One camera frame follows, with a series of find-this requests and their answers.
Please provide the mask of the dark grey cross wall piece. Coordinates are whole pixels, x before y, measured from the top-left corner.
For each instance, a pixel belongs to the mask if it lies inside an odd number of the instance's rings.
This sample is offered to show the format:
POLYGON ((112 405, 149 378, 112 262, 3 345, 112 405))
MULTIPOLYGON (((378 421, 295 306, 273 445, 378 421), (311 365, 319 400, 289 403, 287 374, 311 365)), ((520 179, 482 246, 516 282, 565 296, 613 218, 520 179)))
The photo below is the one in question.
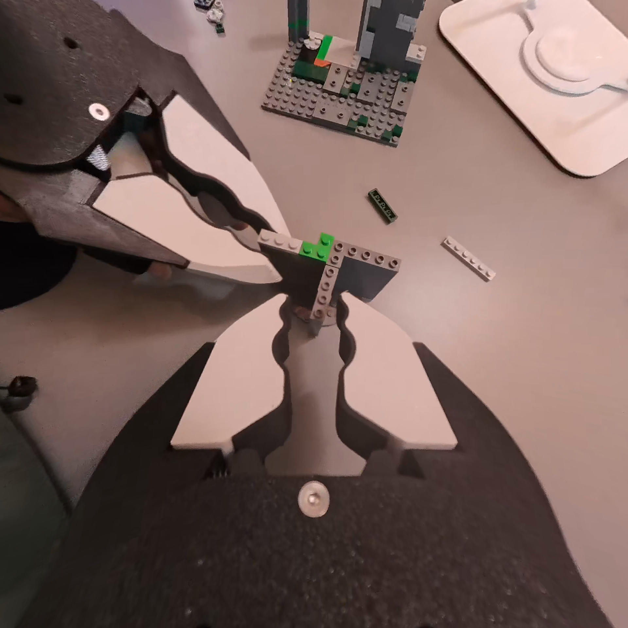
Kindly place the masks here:
POLYGON ((326 264, 259 247, 279 272, 281 287, 289 296, 294 313, 309 325, 313 335, 325 326, 335 325, 342 293, 372 302, 401 268, 399 257, 334 238, 326 264))

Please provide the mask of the small green corner plate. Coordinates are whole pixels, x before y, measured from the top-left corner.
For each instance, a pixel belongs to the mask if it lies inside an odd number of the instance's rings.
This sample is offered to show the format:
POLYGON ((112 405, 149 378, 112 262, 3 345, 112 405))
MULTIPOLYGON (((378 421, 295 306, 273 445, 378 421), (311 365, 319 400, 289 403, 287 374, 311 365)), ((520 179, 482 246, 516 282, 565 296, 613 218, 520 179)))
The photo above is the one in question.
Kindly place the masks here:
POLYGON ((334 244, 334 239, 334 236, 322 232, 317 242, 303 240, 299 255, 326 264, 334 244))

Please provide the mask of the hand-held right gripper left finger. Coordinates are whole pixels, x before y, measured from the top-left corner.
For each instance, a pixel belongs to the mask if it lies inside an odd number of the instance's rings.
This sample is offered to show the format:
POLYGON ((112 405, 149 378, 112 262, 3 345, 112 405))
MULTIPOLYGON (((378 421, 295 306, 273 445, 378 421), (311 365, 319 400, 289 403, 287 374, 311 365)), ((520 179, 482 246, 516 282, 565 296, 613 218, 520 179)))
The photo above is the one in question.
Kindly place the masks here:
POLYGON ((291 432, 289 299, 273 296, 215 341, 170 444, 176 450, 253 450, 264 461, 291 432))

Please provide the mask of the small black brick piece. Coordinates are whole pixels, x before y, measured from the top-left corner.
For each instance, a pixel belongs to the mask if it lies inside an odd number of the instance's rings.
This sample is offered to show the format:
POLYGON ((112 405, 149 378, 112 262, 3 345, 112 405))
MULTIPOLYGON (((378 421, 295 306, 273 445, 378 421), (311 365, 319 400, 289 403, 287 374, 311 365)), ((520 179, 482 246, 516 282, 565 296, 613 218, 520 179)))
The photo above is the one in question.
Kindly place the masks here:
POLYGON ((198 11, 204 13, 217 35, 225 34, 223 1, 193 1, 193 4, 198 11))

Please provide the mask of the grey brick build on baseplate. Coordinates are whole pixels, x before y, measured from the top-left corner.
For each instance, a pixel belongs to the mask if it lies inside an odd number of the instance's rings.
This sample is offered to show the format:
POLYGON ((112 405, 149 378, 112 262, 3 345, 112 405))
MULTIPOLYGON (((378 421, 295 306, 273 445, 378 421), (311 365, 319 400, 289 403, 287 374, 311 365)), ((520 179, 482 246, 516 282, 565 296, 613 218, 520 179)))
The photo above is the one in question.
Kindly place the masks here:
POLYGON ((425 45, 424 1, 363 1, 356 42, 310 28, 310 2, 288 1, 288 45, 261 108, 380 145, 403 133, 425 45))

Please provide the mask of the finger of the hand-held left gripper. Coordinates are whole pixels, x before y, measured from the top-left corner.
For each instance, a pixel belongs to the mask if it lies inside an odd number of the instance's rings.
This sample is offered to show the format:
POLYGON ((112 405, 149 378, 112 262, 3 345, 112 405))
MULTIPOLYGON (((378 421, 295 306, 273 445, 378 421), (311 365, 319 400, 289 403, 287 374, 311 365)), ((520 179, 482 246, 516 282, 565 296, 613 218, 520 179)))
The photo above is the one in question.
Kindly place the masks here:
POLYGON ((161 139, 166 169, 177 185, 164 183, 169 210, 169 239, 184 253, 208 253, 218 243, 218 232, 188 203, 208 193, 228 214, 260 232, 289 235, 285 219, 267 183, 252 161, 211 125, 182 96, 176 95, 161 116, 161 139))
POLYGON ((266 256, 202 219, 178 189, 155 175, 110 181, 92 205, 182 256, 188 271, 252 285, 281 280, 266 256))

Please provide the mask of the long light grey plate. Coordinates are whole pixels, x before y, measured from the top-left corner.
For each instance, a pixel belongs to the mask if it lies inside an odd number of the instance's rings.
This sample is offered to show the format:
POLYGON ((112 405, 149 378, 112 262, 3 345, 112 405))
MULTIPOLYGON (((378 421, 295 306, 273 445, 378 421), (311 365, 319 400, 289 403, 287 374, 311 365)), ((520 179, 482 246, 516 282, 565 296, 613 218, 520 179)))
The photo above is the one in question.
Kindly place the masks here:
POLYGON ((466 268, 472 270, 483 281, 489 282, 496 277, 496 272, 487 264, 483 263, 477 256, 473 255, 466 247, 452 237, 445 237, 441 242, 441 247, 452 254, 466 268))

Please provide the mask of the dark green plate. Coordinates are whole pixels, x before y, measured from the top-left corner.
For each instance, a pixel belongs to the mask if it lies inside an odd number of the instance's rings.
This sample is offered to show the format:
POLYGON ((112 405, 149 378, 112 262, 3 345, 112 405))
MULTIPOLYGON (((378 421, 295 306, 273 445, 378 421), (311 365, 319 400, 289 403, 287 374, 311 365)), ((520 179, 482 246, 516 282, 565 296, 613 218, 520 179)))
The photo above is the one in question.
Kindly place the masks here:
POLYGON ((374 188, 368 191, 367 199, 387 224, 394 224, 397 221, 397 213, 392 209, 378 189, 374 188))

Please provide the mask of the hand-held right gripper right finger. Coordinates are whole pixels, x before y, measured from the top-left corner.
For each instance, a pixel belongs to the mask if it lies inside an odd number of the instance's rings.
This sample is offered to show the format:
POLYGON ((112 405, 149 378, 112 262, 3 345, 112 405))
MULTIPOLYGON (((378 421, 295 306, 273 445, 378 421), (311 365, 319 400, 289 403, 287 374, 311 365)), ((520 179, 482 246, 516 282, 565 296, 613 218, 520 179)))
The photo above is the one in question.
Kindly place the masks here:
POLYGON ((343 292, 337 303, 337 435, 367 460, 379 450, 454 450, 458 444, 408 334, 343 292))

